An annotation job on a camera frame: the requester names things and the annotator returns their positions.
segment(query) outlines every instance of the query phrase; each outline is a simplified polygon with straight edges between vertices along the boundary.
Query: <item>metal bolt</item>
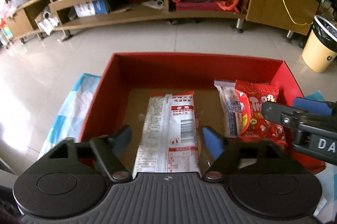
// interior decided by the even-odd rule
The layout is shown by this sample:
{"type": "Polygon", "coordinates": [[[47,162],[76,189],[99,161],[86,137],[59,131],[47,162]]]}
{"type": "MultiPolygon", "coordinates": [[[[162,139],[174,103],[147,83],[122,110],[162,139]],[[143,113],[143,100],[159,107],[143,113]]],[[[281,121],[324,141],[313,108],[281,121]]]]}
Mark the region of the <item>metal bolt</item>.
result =
{"type": "Polygon", "coordinates": [[[125,180],[129,177],[129,173],[125,171],[115,172],[112,177],[117,180],[125,180]]]}
{"type": "Polygon", "coordinates": [[[210,171],[210,172],[206,173],[205,177],[207,177],[210,180],[218,180],[218,179],[222,178],[222,174],[220,172],[217,172],[217,171],[210,171]]]}
{"type": "Polygon", "coordinates": [[[290,119],[288,118],[288,117],[285,117],[284,119],[283,119],[283,123],[284,124],[288,124],[290,122],[290,119]]]}

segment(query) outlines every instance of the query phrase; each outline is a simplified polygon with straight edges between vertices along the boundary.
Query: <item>blue and white checkered cloth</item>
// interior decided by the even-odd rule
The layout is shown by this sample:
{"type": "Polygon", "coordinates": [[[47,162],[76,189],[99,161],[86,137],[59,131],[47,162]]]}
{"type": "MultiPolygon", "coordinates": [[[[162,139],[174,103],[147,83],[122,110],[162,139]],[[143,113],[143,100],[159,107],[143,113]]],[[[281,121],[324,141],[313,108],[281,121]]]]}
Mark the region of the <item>blue and white checkered cloth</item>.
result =
{"type": "Polygon", "coordinates": [[[65,99],[40,151],[39,158],[66,137],[77,141],[101,76],[83,73],[65,99]]]}

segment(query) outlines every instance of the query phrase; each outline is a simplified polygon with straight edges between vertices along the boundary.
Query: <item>red label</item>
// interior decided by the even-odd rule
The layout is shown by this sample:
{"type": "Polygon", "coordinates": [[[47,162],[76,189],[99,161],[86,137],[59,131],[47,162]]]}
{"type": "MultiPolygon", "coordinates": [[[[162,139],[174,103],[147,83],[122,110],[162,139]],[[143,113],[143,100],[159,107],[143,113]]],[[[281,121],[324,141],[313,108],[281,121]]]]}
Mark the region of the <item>red label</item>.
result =
{"type": "Polygon", "coordinates": [[[169,152],[179,152],[179,151],[191,151],[191,150],[198,150],[195,146],[188,146],[188,147],[179,147],[179,148],[169,148],[169,152]]]}
{"type": "Polygon", "coordinates": [[[193,105],[182,105],[182,106],[171,106],[171,110],[172,111],[176,111],[176,110],[185,110],[185,109],[194,109],[193,105]]]}

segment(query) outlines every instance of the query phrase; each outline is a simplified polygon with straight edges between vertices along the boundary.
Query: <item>barcode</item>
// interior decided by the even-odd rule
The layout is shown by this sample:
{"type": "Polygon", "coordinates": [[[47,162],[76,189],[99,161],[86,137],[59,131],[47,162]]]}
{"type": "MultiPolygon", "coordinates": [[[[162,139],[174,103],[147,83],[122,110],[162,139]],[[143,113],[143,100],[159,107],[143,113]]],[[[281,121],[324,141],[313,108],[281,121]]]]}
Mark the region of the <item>barcode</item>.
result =
{"type": "Polygon", "coordinates": [[[180,121],[180,142],[194,141],[193,120],[185,119],[180,121]]]}

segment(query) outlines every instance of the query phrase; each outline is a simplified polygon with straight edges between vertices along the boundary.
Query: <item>cabinet door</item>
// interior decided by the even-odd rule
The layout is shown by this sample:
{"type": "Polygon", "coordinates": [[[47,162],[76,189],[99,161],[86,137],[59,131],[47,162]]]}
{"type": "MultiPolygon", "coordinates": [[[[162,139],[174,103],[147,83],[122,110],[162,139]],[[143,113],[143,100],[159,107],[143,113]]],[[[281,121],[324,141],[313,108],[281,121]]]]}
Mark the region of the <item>cabinet door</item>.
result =
{"type": "MultiPolygon", "coordinates": [[[[284,0],[290,15],[296,23],[312,23],[318,8],[315,0],[284,0]]],[[[267,24],[306,35],[310,25],[294,24],[282,0],[250,0],[247,21],[267,24]]]]}
{"type": "Polygon", "coordinates": [[[14,38],[23,36],[26,33],[34,30],[24,9],[14,13],[12,19],[6,18],[5,22],[8,28],[11,30],[14,38]]]}

